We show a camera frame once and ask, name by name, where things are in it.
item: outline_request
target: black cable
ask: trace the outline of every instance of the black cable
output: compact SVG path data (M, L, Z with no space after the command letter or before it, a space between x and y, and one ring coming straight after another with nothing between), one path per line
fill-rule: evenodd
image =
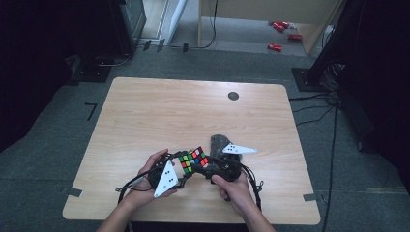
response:
M322 117L320 117L319 119L315 119L315 120L310 120L310 121L305 121L305 122L302 122L302 123L298 123L298 124L296 124L296 126L299 126L299 125L301 125L301 124L319 122L319 121L322 120L322 119L326 116L326 114L328 114L329 111L331 111L333 108L335 108L334 105L333 105L332 107L330 107L330 108L322 115Z
M321 96L330 96L329 93L326 94L317 94L309 97L300 97L300 98L290 98L290 101L302 101L302 100L309 100L309 99L316 99L317 97Z
M255 201L256 201L256 206L259 208L259 210L262 212L262 200L260 199L259 196L259 189L256 185L256 179L255 176L252 172L252 170L250 170L250 168L248 168L247 166L243 165L241 163L242 168L244 169L244 171L247 173L248 176L248 180L250 182L250 185L252 186L253 189L253 194L255 195Z
M305 110L305 109L311 109L311 108L325 108L325 107L328 107L329 105L315 105L315 106L308 106L308 107L303 107L303 108L300 108L300 109L298 109L298 110L292 110L292 113L297 113L297 112L301 112L302 110Z
M131 56L130 56L129 54L127 54L126 56L127 56L126 59L125 59L124 61L120 62L120 63L117 63L117 64L108 64L108 65L106 65L106 64L97 64L97 66L101 66L101 67L116 67L116 66L122 66L122 65L124 65L125 63L127 63L127 61L129 61L130 58L131 58ZM101 56L97 56L95 59L98 60L98 59L100 59L100 58L102 58L102 57L101 57Z
M215 8L214 8L214 23L212 23L212 21L211 21L211 26L212 26L212 30L213 30L213 32L214 32L214 36L212 37L212 39L211 39L211 41L208 43L208 45L203 46L203 47L199 47L200 49L205 49L205 48L210 47L210 46L214 43L215 39L217 38L217 28L216 28L216 25L215 25L215 22L216 22L216 19L217 19L217 11L218 11L218 0L215 2Z
M190 49L206 49L208 47L210 47L216 40L217 40L217 28L216 28L216 19L217 19L217 11L218 11L218 0L215 2L215 8L214 8L214 18L211 19L210 18L210 22L211 22L211 27L212 30L214 32L214 35L212 37L212 39L210 40L210 42L206 45L206 46L194 46L194 47L190 47ZM135 49L144 46L145 44L138 44L136 46ZM177 46L177 45L163 45L164 47L170 47L170 48L183 48L182 46Z
M117 188L116 191L120 191L120 196L118 197L118 204L123 200L124 198L124 194L126 193L127 189L130 189L132 187L132 182L136 181L139 178L144 177L145 175L147 175L148 173L156 170L157 168L152 168L146 172L143 172L139 175L137 175L136 177L132 178L132 180L128 181L126 184L124 184L121 188Z
M335 143L336 143L336 130L337 130L337 107L335 109L335 118L334 118L334 132L333 132L333 139L332 139L332 151L331 151L331 166L329 170L329 194L328 194L328 206L326 208L325 217L323 219L323 227L322 232L326 231L326 226L328 223L328 216L329 216L329 209L331 206L331 198L332 198L332 189L333 189L333 168L334 168L334 156L335 156Z

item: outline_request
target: colorful cube sticker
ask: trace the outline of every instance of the colorful cube sticker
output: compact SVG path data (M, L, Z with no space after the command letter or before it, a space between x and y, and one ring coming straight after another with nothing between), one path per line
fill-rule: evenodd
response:
M208 159L201 147L190 151L188 154L179 157L182 168L185 173L191 173L192 167L191 163L199 163L201 166L205 166L208 163Z

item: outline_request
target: table top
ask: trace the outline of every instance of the table top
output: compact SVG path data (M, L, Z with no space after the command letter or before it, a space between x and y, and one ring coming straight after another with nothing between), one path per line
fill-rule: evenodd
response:
M228 98L235 92L236 101ZM262 212L272 224L317 224L316 201L286 90L275 84L117 77L102 107L63 216L106 219L115 189L135 177L149 155L201 146L210 155L211 136L258 150L242 163L264 182ZM177 175L183 170L175 160ZM184 189L138 210L135 221L243 223L219 189L194 174Z

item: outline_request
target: robotic hand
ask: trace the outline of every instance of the robotic hand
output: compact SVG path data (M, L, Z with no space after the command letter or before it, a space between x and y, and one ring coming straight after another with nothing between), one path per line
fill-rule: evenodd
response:
M242 153L256 152L254 149L245 148L229 143L216 156L206 156L201 147L192 151L180 151L175 154L163 155L160 160L147 172L135 177L127 182L122 188L117 188L120 191L120 202L127 189L133 189L138 181L146 174L151 188L155 190L154 196L160 197L169 189L183 189L185 182L194 173L199 173L205 176L205 179L210 180L213 175L219 175L228 182L233 182L239 178L241 171L244 170L248 174L249 181L253 187L253 192L256 196L258 207L260 208L260 198L258 192L262 190L262 184L256 185L254 175L251 170L241 164L240 160ZM172 160L178 159L185 172L182 178L178 178L173 168Z

